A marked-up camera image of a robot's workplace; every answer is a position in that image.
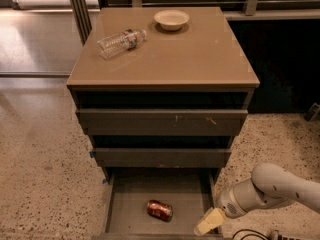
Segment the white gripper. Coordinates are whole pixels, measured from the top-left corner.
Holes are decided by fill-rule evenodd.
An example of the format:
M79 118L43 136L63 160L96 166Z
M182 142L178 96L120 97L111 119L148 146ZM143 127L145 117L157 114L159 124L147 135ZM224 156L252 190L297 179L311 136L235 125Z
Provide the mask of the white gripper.
M292 204L283 197L270 197L260 191L251 179L244 180L223 190L216 201L217 208L210 208L194 227L196 236L204 236L221 226L226 216L239 218L253 210L277 209Z

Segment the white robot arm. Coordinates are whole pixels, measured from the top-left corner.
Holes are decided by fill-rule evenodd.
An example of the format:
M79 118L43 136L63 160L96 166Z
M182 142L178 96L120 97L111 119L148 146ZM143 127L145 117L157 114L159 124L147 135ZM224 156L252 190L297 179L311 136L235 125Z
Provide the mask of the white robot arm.
M300 178L272 164L257 164L251 177L223 190L194 228L197 236L221 226L226 218L235 219L253 210L276 209L298 202L320 213L320 184Z

